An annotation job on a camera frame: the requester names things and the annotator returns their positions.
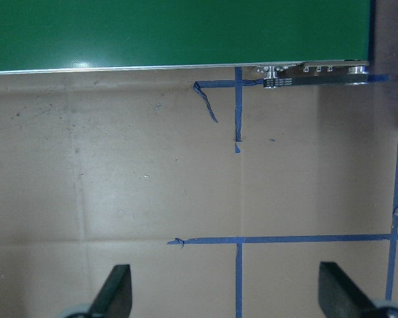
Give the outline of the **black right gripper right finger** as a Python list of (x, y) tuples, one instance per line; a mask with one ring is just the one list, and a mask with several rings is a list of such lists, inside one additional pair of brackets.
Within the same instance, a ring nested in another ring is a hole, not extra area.
[(369, 317), (375, 304), (335, 262), (321, 262), (318, 304), (325, 317)]

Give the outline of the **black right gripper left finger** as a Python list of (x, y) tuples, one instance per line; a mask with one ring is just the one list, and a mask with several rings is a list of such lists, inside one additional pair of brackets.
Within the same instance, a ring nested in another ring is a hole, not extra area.
[(88, 317), (128, 318), (132, 303), (130, 265), (115, 265), (88, 309)]

